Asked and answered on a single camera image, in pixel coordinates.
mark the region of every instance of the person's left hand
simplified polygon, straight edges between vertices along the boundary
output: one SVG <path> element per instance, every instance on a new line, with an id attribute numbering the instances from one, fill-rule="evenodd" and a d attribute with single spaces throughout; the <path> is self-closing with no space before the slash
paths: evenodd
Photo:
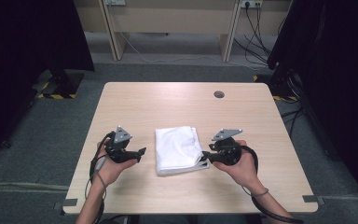
<path id="1" fill-rule="evenodd" d="M 105 148 L 106 144 L 109 142 L 109 140 L 110 139 L 108 138 L 104 141 L 98 157 L 101 157 L 106 154 L 106 151 L 104 150 L 104 148 Z M 112 161 L 109 158 L 109 156 L 106 155 L 105 157 L 106 157 L 105 162 L 103 163 L 103 166 L 101 167 L 98 174 L 100 175 L 100 177 L 103 180 L 106 187 L 108 185 L 112 184 L 113 182 L 115 182 L 117 180 L 118 176 L 121 174 L 121 172 L 123 172 L 127 168 L 132 167 L 134 164 L 137 163 L 136 159 L 125 161 L 122 163 L 115 163 L 114 161 Z M 94 176 L 93 183 L 95 180 L 101 181 L 98 176 Z"/>

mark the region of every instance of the gray carpet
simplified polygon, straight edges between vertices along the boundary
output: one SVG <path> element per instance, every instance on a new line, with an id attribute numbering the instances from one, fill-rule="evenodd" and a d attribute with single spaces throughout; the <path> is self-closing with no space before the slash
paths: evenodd
<path id="1" fill-rule="evenodd" d="M 35 99 L 9 139 L 12 147 L 0 149 L 0 223 L 75 222 L 74 216 L 60 215 L 60 203 L 106 82 L 253 82 L 257 73 L 270 71 L 238 66 L 96 64 L 96 72 L 86 73 L 74 100 Z M 276 104 L 281 113 L 299 107 Z M 324 199 L 318 212 L 296 216 L 306 223 L 358 223 L 358 185 L 342 162 L 324 154 L 306 115 L 296 120 L 293 144 L 315 195 Z"/>

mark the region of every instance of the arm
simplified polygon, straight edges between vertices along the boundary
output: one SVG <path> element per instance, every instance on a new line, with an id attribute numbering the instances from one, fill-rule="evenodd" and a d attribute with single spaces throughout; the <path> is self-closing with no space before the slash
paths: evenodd
<path id="1" fill-rule="evenodd" d="M 103 146 L 105 146 L 108 141 L 109 139 L 107 139 L 103 143 Z M 98 157 L 101 157 L 104 154 L 106 154 L 105 151 L 101 150 Z M 137 160 L 134 159 L 134 160 L 125 161 L 123 163 L 115 163 L 112 160 L 110 160 L 109 157 L 106 157 L 103 166 L 98 172 L 99 176 L 94 175 L 92 179 L 92 185 L 91 188 L 89 189 L 89 195 L 83 204 L 83 207 L 77 218 L 76 224 L 83 224 L 83 223 L 90 224 L 95 220 L 95 218 L 98 215 L 98 211 L 100 210 L 101 201 L 103 199 L 103 194 L 105 191 L 104 186 L 108 186 L 114 183 L 117 180 L 118 176 L 121 174 L 121 172 L 123 172 L 127 168 L 132 167 L 136 162 Z"/>
<path id="2" fill-rule="evenodd" d="M 246 146 L 246 142 L 243 140 L 237 141 L 241 146 Z M 266 192 L 266 188 L 263 186 L 261 181 L 257 177 L 257 173 L 255 171 L 255 162 L 252 155 L 243 150 L 241 159 L 238 163 L 232 166 L 226 166 L 221 162 L 214 162 L 213 165 L 226 173 L 228 173 L 234 181 L 246 187 L 251 191 L 253 195 L 261 195 Z M 255 197 L 260 203 L 261 206 L 269 210 L 270 212 L 277 214 L 281 217 L 292 217 L 268 192 L 263 194 L 262 196 Z M 279 220 L 268 218 L 269 221 L 273 224 L 285 223 Z"/>

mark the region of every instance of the table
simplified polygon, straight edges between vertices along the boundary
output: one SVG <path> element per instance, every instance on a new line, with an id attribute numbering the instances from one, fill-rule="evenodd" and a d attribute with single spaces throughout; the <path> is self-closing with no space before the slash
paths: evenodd
<path id="1" fill-rule="evenodd" d="M 99 0 L 115 61 L 129 33 L 218 34 L 222 60 L 228 62 L 241 0 L 126 0 L 107 6 Z"/>
<path id="2" fill-rule="evenodd" d="M 223 98 L 214 93 L 221 91 Z M 155 130 L 179 126 L 197 128 L 203 150 L 222 128 L 243 129 L 259 158 L 259 178 L 289 212 L 314 212 L 313 195 L 269 88 L 261 83 L 107 83 L 89 127 L 64 206 L 78 214 L 85 202 L 90 161 L 102 138 L 117 126 L 133 135 L 127 150 L 147 147 L 141 162 L 125 170 L 107 188 L 105 213 L 208 214 L 257 213 L 251 198 L 231 177 L 214 166 L 209 169 L 158 177 Z"/>

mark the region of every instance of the white cloth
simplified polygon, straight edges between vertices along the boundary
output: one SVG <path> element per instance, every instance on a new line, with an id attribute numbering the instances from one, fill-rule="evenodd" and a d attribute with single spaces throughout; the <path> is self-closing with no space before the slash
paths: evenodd
<path id="1" fill-rule="evenodd" d="M 157 174 L 171 175 L 209 167 L 200 161 L 202 148 L 196 128 L 156 129 Z"/>

